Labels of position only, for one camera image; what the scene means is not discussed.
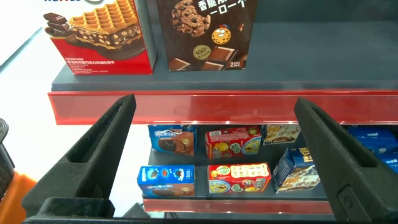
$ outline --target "red shelf edge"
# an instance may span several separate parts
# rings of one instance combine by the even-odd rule
[[[48,96],[57,124],[69,125],[95,123],[131,93],[137,99],[134,124],[292,124],[300,96],[341,124],[398,124],[395,90],[55,91]]]
[[[144,199],[147,212],[333,214],[327,201]]]

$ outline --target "cookie box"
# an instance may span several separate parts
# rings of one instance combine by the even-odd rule
[[[257,0],[157,0],[171,72],[245,69]]]
[[[208,166],[209,193],[263,192],[271,181],[266,162]]]
[[[263,145],[293,143],[301,132],[297,124],[268,124],[262,129],[265,135]]]
[[[152,149],[160,152],[193,156],[196,147],[194,125],[149,125]]]
[[[398,153],[378,154],[378,158],[398,174]]]
[[[209,159],[255,155],[259,152],[261,132],[257,126],[228,128],[206,133]]]
[[[277,193],[313,189],[320,182],[306,147],[287,149],[275,167],[272,178]]]
[[[41,0],[42,25],[75,75],[150,75],[146,0]]]
[[[387,129],[351,127],[348,132],[375,154],[388,154],[398,148],[395,136]]]
[[[138,186],[146,197],[181,197],[195,195],[193,165],[143,166]]]

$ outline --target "snack box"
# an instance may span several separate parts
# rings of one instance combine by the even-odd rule
[[[209,131],[205,139],[207,156],[215,159],[257,154],[261,137],[257,126]]]
[[[398,153],[378,154],[378,158],[398,174]]]
[[[387,129],[351,127],[348,132],[375,154],[388,154],[398,148],[395,136]]]
[[[246,68],[257,0],[157,0],[169,70]]]
[[[149,125],[149,137],[152,149],[193,156],[196,148],[196,130],[194,125]]]
[[[262,130],[265,135],[263,145],[294,143],[301,132],[297,124],[268,124]]]
[[[266,162],[208,166],[209,193],[263,192],[271,181]]]
[[[320,182],[306,147],[287,149],[276,165],[272,178],[277,193],[310,190]]]
[[[138,186],[146,197],[181,197],[195,195],[193,165],[143,166]]]
[[[157,52],[146,0],[44,0],[42,21],[75,75],[150,75]]]

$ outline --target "blue oreo package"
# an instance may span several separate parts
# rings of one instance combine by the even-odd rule
[[[398,148],[395,136],[387,129],[351,127],[348,132],[375,154],[388,154]]]
[[[398,153],[381,154],[378,158],[398,174]]]
[[[195,125],[149,125],[152,149],[193,156],[196,148]]]
[[[137,182],[146,197],[192,196],[195,195],[195,167],[143,166]]]

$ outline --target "waffle image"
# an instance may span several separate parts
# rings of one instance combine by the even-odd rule
[[[116,0],[69,20],[76,39],[108,50],[142,37],[133,0]]]

